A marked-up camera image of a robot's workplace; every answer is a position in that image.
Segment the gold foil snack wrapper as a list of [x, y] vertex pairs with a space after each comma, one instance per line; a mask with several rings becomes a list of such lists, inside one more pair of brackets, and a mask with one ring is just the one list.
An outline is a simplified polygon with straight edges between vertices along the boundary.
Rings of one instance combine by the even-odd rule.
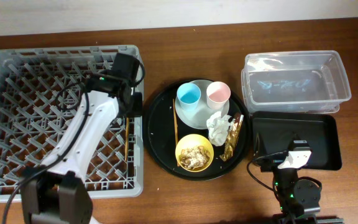
[[244, 120], [243, 114], [240, 113], [235, 114], [234, 122], [231, 124], [231, 127], [229, 128], [229, 133], [225, 141], [224, 154], [220, 155], [220, 158], [224, 162], [228, 161], [234, 155], [234, 150], [237, 146], [243, 120]]

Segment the white paper napkin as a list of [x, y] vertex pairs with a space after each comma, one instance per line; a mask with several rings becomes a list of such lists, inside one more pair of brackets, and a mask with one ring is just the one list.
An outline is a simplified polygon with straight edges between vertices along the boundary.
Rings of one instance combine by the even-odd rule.
[[206, 121], [208, 139], [212, 145], [222, 146], [225, 143], [232, 126], [232, 122], [229, 121], [230, 119], [231, 116], [223, 116], [220, 111], [217, 111]]

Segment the light blue plastic cup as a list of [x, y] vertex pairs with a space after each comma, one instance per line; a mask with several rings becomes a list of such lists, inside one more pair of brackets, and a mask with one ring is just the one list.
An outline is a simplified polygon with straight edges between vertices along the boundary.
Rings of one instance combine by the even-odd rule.
[[184, 83], [177, 90], [179, 104], [185, 111], [194, 110], [201, 98], [201, 90], [194, 83]]

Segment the food scraps pile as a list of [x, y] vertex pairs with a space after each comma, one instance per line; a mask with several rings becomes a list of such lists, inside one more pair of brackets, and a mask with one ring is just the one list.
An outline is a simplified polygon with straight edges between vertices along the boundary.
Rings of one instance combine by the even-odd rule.
[[180, 165], [187, 170], [200, 170], [207, 166], [210, 153], [204, 146], [195, 146], [181, 150]]

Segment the yellow bowl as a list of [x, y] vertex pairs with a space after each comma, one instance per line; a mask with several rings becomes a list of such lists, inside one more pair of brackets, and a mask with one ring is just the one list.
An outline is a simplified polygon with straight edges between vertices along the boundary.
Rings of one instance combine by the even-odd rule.
[[210, 141], [199, 134], [181, 138], [175, 148], [177, 165], [189, 172], [206, 170], [214, 159], [214, 148]]

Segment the brown wooden chopstick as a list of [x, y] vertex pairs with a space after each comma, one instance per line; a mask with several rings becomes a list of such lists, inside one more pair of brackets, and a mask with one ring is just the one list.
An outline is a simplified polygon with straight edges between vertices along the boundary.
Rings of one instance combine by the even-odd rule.
[[129, 128], [130, 128], [130, 119], [126, 118], [126, 135], [125, 135], [125, 148], [124, 148], [124, 160], [127, 162], [128, 153], [129, 153]]
[[175, 134], [175, 147], [178, 144], [178, 126], [177, 126], [177, 114], [176, 114], [176, 107], [175, 107], [175, 99], [173, 101], [173, 120], [174, 120], [174, 134]]

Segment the pink plastic cup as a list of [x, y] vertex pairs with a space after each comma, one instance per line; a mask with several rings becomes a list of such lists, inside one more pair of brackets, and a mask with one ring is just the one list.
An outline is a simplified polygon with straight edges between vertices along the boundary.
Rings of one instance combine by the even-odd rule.
[[218, 110], [224, 106], [231, 96], [231, 89], [224, 82], [212, 82], [206, 89], [207, 105]]

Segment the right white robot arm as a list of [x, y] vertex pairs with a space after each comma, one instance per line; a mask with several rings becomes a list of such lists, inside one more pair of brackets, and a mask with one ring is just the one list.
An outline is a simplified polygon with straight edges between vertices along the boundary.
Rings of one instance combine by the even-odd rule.
[[272, 189], [280, 204], [281, 214], [272, 217], [270, 223], [317, 224], [320, 212], [322, 183], [311, 177], [300, 177], [296, 168], [278, 168], [272, 159], [263, 159], [262, 172], [272, 172]]

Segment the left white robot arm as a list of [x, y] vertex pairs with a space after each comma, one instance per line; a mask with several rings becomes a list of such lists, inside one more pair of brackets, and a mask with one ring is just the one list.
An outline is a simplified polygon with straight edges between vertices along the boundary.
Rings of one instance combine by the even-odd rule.
[[112, 67], [94, 73], [81, 88], [69, 127], [38, 167], [24, 169], [19, 184], [26, 223], [96, 223], [85, 187], [91, 158], [114, 119], [142, 114], [143, 96], [136, 87], [145, 68], [136, 57], [116, 54]]

